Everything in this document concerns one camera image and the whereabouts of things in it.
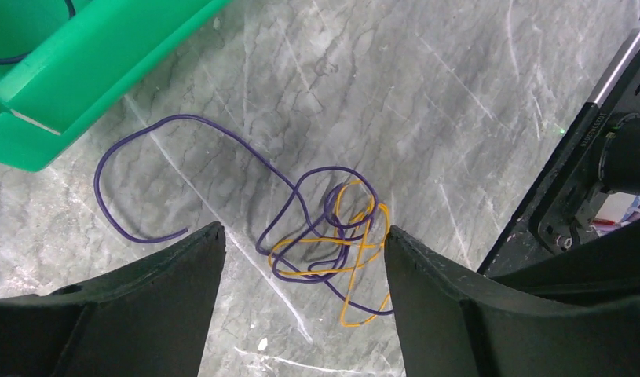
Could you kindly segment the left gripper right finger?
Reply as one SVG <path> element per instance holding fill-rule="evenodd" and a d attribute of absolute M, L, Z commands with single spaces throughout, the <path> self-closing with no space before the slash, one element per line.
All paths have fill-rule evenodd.
<path fill-rule="evenodd" d="M 640 220 L 493 278 L 398 227 L 385 260 L 409 376 L 640 376 Z"/>

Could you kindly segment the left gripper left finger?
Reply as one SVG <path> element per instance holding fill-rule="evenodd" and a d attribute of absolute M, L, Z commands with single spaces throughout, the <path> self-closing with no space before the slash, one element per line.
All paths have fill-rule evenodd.
<path fill-rule="evenodd" d="M 0 376 L 195 376 L 225 230 L 177 243 L 48 295 L 0 299 Z"/>

